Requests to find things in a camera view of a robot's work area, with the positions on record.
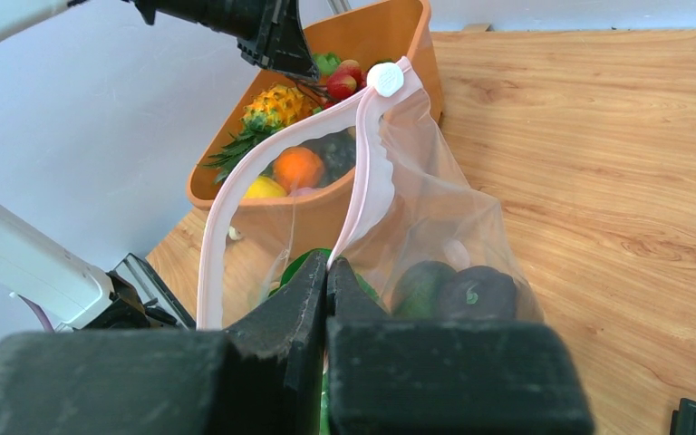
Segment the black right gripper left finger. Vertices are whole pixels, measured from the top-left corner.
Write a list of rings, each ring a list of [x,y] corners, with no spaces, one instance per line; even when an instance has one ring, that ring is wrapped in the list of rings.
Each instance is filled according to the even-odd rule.
[[[0,434],[315,434],[324,275],[223,330],[20,333],[0,343]]]

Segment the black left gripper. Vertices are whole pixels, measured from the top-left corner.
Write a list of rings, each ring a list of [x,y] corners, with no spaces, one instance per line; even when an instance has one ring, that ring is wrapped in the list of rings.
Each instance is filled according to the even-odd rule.
[[[241,57],[262,70],[304,81],[318,81],[316,65],[295,0],[137,0],[132,1],[148,25],[157,13],[201,24],[237,37]]]

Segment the green avocado toy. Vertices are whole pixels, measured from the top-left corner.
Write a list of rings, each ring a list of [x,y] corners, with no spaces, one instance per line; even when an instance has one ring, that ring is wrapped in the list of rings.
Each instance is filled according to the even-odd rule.
[[[403,319],[428,319],[436,314],[440,289],[457,271],[434,260],[421,261],[399,278],[391,295],[391,314]]]

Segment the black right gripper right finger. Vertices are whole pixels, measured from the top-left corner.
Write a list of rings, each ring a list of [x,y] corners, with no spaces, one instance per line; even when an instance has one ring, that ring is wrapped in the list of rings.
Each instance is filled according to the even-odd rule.
[[[591,434],[560,336],[538,321],[400,319],[330,267],[326,321],[333,434]]]

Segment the clear zip top bag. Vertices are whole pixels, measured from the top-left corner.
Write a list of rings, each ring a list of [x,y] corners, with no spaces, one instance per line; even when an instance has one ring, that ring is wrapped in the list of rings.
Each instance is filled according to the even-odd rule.
[[[198,326],[223,330],[235,323],[225,319],[221,300],[228,289],[223,231],[240,216],[247,188],[284,150],[353,128],[356,156],[349,205],[334,245],[324,247],[332,254],[326,260],[319,423],[328,423],[326,321],[334,313],[328,275],[340,258],[378,292],[380,308],[391,317],[392,292],[401,275],[421,261],[434,260],[456,271],[490,266],[511,276],[518,289],[519,318],[543,321],[508,246],[498,200],[468,184],[429,108],[429,96],[407,59],[379,64],[371,69],[368,86],[359,95],[256,146],[223,183],[210,209],[199,267]],[[249,278],[259,297],[255,308],[298,257],[293,253],[295,224],[288,217],[286,212],[272,212],[267,220],[271,234],[250,236],[273,241],[269,259],[253,266]]]

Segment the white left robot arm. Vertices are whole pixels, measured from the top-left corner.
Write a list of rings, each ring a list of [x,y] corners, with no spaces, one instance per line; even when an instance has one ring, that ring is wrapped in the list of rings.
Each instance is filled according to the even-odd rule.
[[[138,1],[135,7],[146,24],[165,14],[232,35],[242,58],[261,69],[298,79],[320,75],[296,1]],[[2,205],[0,285],[49,333],[196,325],[145,261],[131,255],[104,271]]]

